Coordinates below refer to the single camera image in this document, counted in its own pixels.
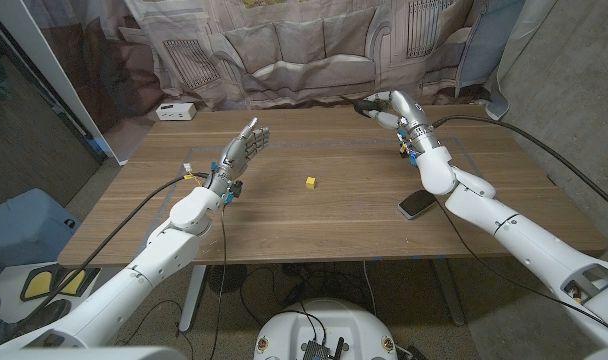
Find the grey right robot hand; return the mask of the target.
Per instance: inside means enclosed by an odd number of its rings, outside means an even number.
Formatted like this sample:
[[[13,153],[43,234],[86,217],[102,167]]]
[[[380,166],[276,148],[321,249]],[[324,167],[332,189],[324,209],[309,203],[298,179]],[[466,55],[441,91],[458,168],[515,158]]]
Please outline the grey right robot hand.
[[[365,114],[388,130],[402,130],[405,139],[419,153],[423,154],[441,146],[429,129],[423,108],[408,94],[401,91],[379,92],[366,98],[374,102],[375,110]]]

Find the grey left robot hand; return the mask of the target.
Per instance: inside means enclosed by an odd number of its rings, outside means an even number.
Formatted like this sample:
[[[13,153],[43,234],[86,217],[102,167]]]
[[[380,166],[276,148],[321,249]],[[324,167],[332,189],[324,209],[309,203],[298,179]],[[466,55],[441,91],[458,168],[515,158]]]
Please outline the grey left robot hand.
[[[245,172],[251,159],[269,144],[270,130],[257,127],[257,123],[258,119],[253,118],[224,148],[204,183],[205,188],[223,195]]]

